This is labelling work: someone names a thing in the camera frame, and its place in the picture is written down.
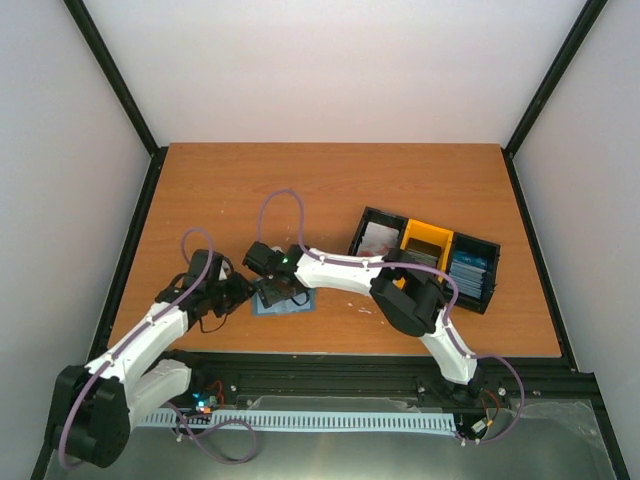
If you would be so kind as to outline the teal card holder wallet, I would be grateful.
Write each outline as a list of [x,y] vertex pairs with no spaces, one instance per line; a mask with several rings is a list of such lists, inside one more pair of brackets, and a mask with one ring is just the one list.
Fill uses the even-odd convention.
[[264,308],[257,295],[257,281],[260,279],[261,278],[253,281],[256,287],[256,294],[251,299],[251,314],[253,316],[287,315],[312,312],[315,310],[316,291],[314,289],[305,290],[305,296],[299,296],[299,299],[303,300],[303,303],[293,303],[291,300],[284,300],[282,297],[282,300],[271,308]]

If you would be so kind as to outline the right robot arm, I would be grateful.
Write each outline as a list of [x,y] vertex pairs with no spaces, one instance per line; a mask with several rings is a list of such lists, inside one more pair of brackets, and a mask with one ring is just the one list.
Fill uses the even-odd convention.
[[357,257],[299,245],[282,252],[256,241],[243,265],[259,276],[256,289],[265,307],[317,289],[370,297],[395,330],[421,341],[445,380],[469,386],[476,376],[476,354],[450,318],[458,296],[453,279],[403,250]]

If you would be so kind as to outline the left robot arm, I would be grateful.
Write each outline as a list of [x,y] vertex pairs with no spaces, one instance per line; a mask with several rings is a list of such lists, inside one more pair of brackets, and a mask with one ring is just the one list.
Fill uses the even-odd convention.
[[203,318],[226,319],[254,294],[253,285],[222,254],[200,249],[187,271],[155,297],[142,319],[113,347],[58,375],[45,444],[72,469],[115,462],[131,432],[176,397],[205,418],[223,404],[219,381],[209,381],[196,356],[167,347]]

